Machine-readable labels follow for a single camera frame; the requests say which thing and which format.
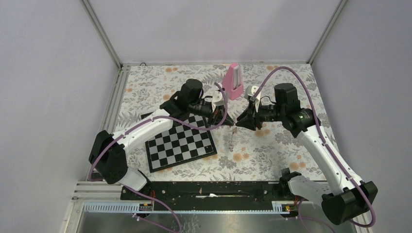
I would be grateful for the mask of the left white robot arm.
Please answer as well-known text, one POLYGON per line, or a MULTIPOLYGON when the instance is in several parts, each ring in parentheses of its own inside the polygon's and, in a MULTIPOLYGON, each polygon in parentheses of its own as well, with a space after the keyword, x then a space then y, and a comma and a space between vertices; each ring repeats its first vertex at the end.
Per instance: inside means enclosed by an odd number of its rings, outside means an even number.
POLYGON ((88 159, 91 164, 88 172, 89 181, 119 183, 132 190, 140 200, 149 197, 149 179, 141 171, 128 167, 127 155, 137 146, 170 130, 176 124, 206 131, 228 125, 227 104, 232 88, 225 83, 215 85, 218 90, 213 93, 212 101, 208 102, 202 97, 202 82, 188 79, 179 91, 146 118, 114 133, 100 131, 88 159))

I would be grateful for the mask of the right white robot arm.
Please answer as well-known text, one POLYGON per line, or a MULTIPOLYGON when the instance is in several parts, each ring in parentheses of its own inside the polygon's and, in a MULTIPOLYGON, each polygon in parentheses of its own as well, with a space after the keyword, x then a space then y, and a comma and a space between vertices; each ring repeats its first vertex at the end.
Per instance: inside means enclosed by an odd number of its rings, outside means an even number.
POLYGON ((365 182, 343 160, 326 137, 324 128, 317 126, 319 119, 309 108, 302 108, 297 89, 291 83, 274 87, 275 102, 262 105, 257 86, 248 86, 245 98, 248 107, 237 118, 236 126, 250 130, 261 129, 263 123, 281 122, 311 154, 326 177, 327 185, 305 178, 298 172, 283 175, 279 180, 279 195, 285 200, 295 196, 306 198, 321 206, 325 216, 340 225, 369 211, 378 188, 365 182))

